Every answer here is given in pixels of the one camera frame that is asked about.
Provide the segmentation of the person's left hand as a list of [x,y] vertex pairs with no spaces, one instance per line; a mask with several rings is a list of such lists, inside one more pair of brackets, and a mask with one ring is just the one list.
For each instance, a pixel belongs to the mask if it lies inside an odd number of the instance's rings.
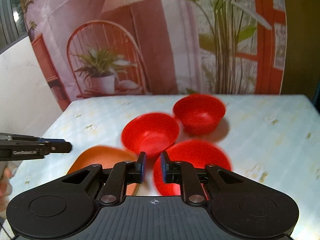
[[8,205],[8,197],[12,193],[10,179],[15,175],[18,165],[15,162],[1,161],[1,212],[4,212]]

